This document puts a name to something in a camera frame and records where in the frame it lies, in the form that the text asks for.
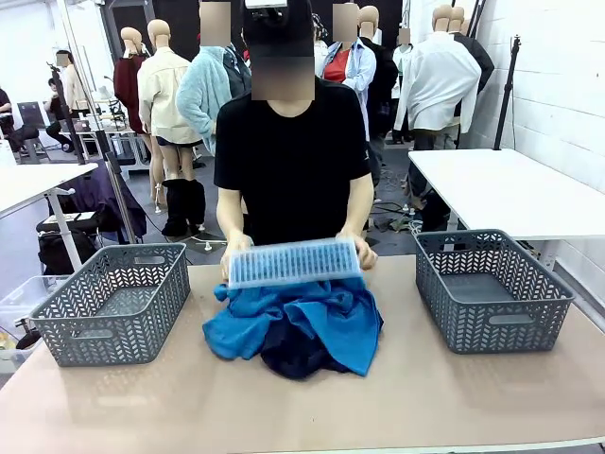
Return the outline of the person's left hand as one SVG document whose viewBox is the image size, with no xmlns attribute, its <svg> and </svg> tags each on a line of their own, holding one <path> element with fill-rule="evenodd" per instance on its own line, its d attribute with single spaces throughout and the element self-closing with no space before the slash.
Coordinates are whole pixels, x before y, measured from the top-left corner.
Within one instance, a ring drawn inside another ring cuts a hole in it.
<svg viewBox="0 0 605 454">
<path fill-rule="evenodd" d="M 353 232 L 341 231 L 337 234 L 337 238 L 351 239 L 355 246 L 359 266 L 363 271 L 369 271 L 374 268 L 378 255 L 362 236 Z"/>
</svg>

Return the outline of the person's right hand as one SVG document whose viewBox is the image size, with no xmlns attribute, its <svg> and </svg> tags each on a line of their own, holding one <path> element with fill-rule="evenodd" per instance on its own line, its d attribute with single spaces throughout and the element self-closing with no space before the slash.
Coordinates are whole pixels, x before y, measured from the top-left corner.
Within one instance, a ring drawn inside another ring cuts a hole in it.
<svg viewBox="0 0 605 454">
<path fill-rule="evenodd" d="M 253 246 L 250 236 L 245 235 L 238 229 L 232 229 L 227 235 L 227 245 L 220 259 L 221 275 L 225 282 L 229 280 L 231 258 L 234 254 L 248 250 Z"/>
</svg>

